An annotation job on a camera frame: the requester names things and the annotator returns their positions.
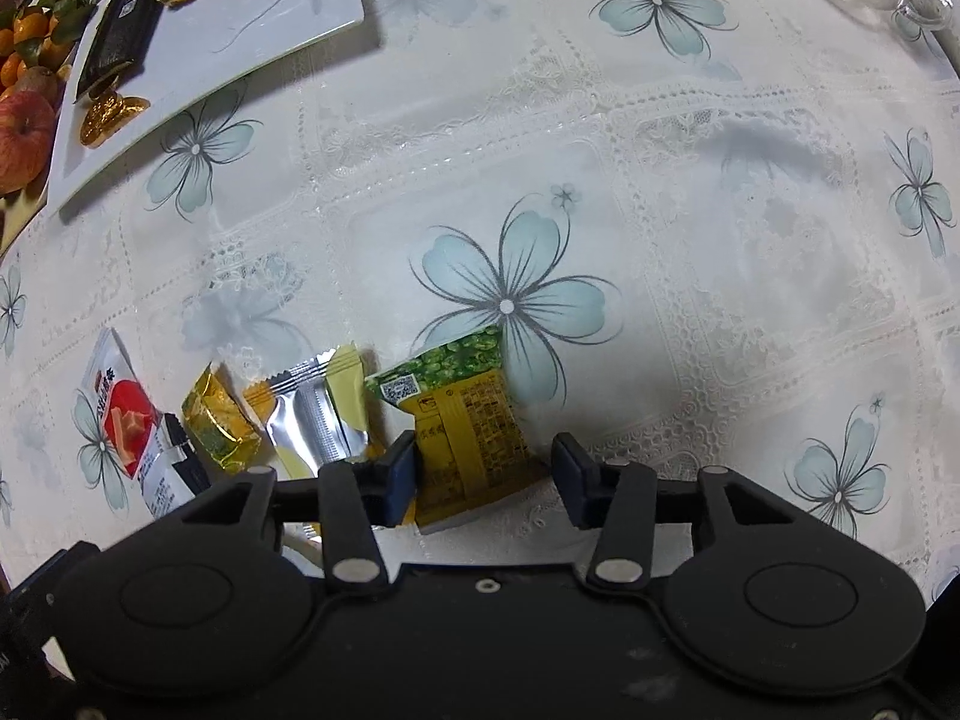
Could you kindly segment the yellow green pea packet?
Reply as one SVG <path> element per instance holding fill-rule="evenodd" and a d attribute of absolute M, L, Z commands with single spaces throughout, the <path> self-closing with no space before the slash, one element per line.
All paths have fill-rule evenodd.
<path fill-rule="evenodd" d="M 547 476 L 514 419 L 500 325 L 473 330 L 373 374 L 366 388 L 413 418 L 421 454 L 418 527 L 494 504 Z"/>

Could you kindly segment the gold chocolate coin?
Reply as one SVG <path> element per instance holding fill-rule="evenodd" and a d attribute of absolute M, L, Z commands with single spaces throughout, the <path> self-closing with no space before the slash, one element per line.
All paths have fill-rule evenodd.
<path fill-rule="evenodd" d="M 124 96 L 117 91 L 101 94 L 86 111 L 78 140 L 85 148 L 98 148 L 150 107 L 145 98 Z"/>

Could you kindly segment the small gold candy packet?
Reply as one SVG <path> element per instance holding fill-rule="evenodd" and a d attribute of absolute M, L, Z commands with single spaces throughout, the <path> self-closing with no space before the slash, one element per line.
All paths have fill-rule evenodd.
<path fill-rule="evenodd" d="M 208 364 L 200 372 L 181 413 L 189 436 L 223 473 L 245 472 L 256 460 L 262 437 L 224 385 L 218 367 Z"/>

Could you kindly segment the silver yellow snack packet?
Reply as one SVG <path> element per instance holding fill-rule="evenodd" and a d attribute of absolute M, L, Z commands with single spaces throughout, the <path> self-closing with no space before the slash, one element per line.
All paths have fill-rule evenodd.
<path fill-rule="evenodd" d="M 310 478 L 334 461 L 364 463 L 386 452 L 371 433 L 364 364 L 354 344 L 257 380 L 242 399 L 288 478 Z"/>

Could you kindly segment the black snack packet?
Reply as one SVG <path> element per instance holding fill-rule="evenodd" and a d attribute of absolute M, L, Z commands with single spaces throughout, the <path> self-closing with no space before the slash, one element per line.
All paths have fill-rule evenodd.
<path fill-rule="evenodd" d="M 158 0 L 109 0 L 83 62 L 75 99 L 96 99 L 142 68 L 160 18 Z"/>

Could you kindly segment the wooden fruit tray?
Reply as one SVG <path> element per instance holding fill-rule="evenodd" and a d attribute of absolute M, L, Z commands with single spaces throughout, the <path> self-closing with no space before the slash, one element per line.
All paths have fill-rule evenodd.
<path fill-rule="evenodd" d="M 15 91 L 42 94 L 55 130 L 71 56 L 93 13 L 93 0 L 2 0 L 2 101 Z M 2 193 L 2 252 L 7 252 L 46 201 L 52 151 L 43 172 L 18 192 Z"/>

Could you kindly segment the red white hawthorn packet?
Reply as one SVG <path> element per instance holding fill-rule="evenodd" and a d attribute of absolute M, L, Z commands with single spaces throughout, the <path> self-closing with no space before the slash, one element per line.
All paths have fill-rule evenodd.
<path fill-rule="evenodd" d="M 94 422 L 106 434 L 122 470 L 135 478 L 160 424 L 160 411 L 133 371 L 114 328 L 103 328 L 99 333 L 82 377 L 82 392 L 89 398 Z"/>

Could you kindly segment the large pink-orange apple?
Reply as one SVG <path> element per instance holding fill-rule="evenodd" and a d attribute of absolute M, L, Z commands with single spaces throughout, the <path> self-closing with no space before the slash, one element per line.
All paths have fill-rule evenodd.
<path fill-rule="evenodd" d="M 3 195 L 31 184 L 50 158 L 55 135 L 55 112 L 36 91 L 15 91 L 2 101 Z"/>

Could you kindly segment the white rectangular plate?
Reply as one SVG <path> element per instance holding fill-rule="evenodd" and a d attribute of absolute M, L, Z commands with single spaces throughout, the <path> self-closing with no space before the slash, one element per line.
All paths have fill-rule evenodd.
<path fill-rule="evenodd" d="M 78 46 L 65 86 L 47 174 L 47 208 L 59 210 L 99 172 L 181 110 L 229 83 L 364 20 L 361 0 L 192 0 L 163 8 L 142 68 L 121 83 L 149 102 L 132 124 L 96 148 L 80 143 L 83 65 L 112 0 L 103 0 Z"/>

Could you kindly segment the white floral tablecloth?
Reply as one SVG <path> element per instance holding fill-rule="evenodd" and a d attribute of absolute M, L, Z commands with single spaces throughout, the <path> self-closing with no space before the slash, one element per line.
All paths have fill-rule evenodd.
<path fill-rule="evenodd" d="M 364 0 L 195 104 L 2 265 L 2 564 L 145 525 L 80 382 L 176 410 L 483 323 L 532 444 L 724 463 L 958 575 L 958 59 L 828 0 Z"/>

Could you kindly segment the long white snack packet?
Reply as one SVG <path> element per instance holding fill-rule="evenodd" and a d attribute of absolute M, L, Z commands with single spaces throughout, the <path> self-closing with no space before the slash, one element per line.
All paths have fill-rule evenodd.
<path fill-rule="evenodd" d="M 172 413 L 163 413 L 151 431 L 135 475 L 153 518 L 161 518 L 210 488 L 192 440 Z"/>

